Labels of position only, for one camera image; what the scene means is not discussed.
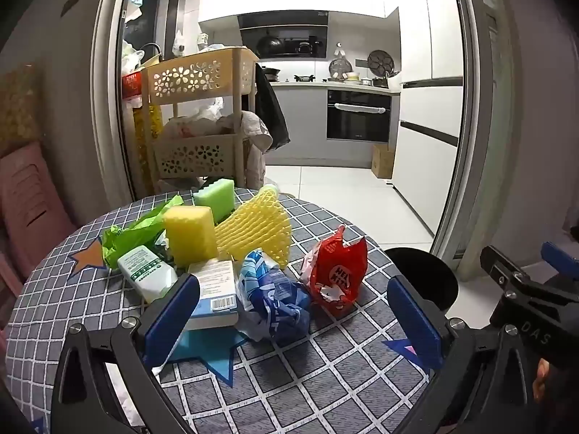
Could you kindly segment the person's right hand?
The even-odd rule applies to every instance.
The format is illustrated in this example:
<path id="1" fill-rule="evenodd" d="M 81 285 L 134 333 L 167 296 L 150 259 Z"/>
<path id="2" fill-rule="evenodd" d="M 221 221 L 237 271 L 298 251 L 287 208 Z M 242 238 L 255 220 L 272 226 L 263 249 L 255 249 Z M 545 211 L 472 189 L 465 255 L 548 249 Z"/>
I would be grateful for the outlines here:
<path id="1" fill-rule="evenodd" d="M 536 404 L 554 403 L 561 398 L 565 372 L 544 358 L 539 358 L 535 380 L 532 384 Z"/>

